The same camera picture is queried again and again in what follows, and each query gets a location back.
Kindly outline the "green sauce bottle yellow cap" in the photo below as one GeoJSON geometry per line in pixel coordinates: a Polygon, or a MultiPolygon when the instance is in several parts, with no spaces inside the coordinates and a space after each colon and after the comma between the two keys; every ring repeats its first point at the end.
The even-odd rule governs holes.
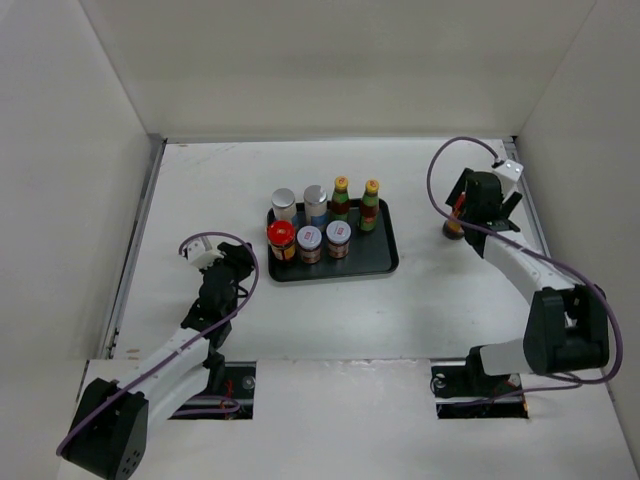
{"type": "Polygon", "coordinates": [[[330,202],[330,219],[347,221],[350,210],[348,194],[349,180],[346,176],[338,176],[334,181],[334,190],[330,202]]]}

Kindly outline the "red-lid chili sauce jar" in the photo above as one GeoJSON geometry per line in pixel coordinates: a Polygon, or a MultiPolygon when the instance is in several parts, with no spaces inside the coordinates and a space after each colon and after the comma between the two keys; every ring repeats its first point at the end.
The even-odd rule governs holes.
{"type": "Polygon", "coordinates": [[[293,261],[296,255],[296,230],[288,221],[276,220],[266,229],[271,253],[280,262],[293,261]]]}

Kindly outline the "silver-lid spice jar front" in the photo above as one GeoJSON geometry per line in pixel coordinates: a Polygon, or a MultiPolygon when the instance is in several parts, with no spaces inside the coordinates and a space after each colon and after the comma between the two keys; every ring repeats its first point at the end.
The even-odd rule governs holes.
{"type": "Polygon", "coordinates": [[[294,193],[288,188],[279,188],[271,196],[274,217],[278,221],[294,223],[297,215],[294,193]]]}

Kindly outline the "white-lid small jar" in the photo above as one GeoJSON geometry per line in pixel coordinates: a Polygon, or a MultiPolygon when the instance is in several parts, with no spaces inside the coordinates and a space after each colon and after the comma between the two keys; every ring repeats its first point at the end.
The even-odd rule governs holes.
{"type": "Polygon", "coordinates": [[[318,263],[321,258],[322,232],[315,226],[304,226],[299,229],[297,248],[300,259],[306,264],[318,263]]]}
{"type": "Polygon", "coordinates": [[[334,259],[342,259],[349,253],[352,230],[343,220],[334,220],[326,227],[328,254],[334,259]]]}

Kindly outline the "silver-lid spice jar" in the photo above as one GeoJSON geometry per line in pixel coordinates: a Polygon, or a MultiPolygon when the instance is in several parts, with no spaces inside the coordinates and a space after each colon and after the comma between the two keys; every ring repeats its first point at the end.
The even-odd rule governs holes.
{"type": "Polygon", "coordinates": [[[308,186],[303,194],[306,223],[321,232],[328,224],[327,192],[320,185],[308,186]]]}
{"type": "Polygon", "coordinates": [[[294,193],[288,188],[279,188],[271,196],[274,217],[278,221],[294,223],[297,215],[294,193]]]}

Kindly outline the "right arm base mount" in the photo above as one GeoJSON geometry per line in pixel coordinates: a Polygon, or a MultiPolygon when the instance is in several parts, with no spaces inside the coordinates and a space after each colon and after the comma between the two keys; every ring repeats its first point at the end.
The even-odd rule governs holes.
{"type": "Polygon", "coordinates": [[[440,420],[528,418],[520,376],[487,375],[479,347],[464,360],[432,362],[430,389],[440,420]]]}

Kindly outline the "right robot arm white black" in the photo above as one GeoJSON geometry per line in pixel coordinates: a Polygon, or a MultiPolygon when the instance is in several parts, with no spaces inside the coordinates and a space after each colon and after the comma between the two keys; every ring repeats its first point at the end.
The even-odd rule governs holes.
{"type": "Polygon", "coordinates": [[[509,216],[522,195],[503,194],[512,179],[497,173],[465,169],[446,204],[458,219],[482,227],[463,229],[465,241],[497,268],[529,305],[521,338],[474,347],[475,361],[464,370],[473,394],[489,394],[500,376],[515,373],[550,375],[604,367],[609,361],[609,328],[605,309],[588,286],[528,254],[519,227],[509,216]]]}

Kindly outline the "red-lid dark sauce jar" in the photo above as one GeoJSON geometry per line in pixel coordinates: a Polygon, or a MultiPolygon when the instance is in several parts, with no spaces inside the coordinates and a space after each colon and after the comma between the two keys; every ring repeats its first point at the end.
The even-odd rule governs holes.
{"type": "Polygon", "coordinates": [[[464,238],[464,230],[457,222],[461,209],[465,202],[465,194],[462,193],[451,207],[451,219],[446,220],[442,227],[443,235],[449,240],[461,240],[464,238]]]}

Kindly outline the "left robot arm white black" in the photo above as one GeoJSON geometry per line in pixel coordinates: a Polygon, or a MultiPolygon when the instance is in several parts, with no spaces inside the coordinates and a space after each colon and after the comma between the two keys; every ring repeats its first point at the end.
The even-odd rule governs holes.
{"type": "Polygon", "coordinates": [[[259,262],[251,244],[224,233],[206,259],[207,233],[179,248],[202,275],[198,296],[170,339],[126,375],[96,378],[80,397],[69,432],[56,449],[63,460],[100,479],[128,479],[140,467],[149,434],[164,421],[185,415],[183,405],[199,395],[214,398],[224,387],[219,349],[231,322],[256,288],[259,262]]]}

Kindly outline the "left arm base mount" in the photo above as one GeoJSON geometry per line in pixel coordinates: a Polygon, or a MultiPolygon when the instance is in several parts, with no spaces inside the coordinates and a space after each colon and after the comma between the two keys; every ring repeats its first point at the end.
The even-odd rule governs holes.
{"type": "Polygon", "coordinates": [[[204,366],[209,372],[206,387],[181,406],[171,420],[251,420],[257,363],[230,362],[215,353],[204,366]]]}

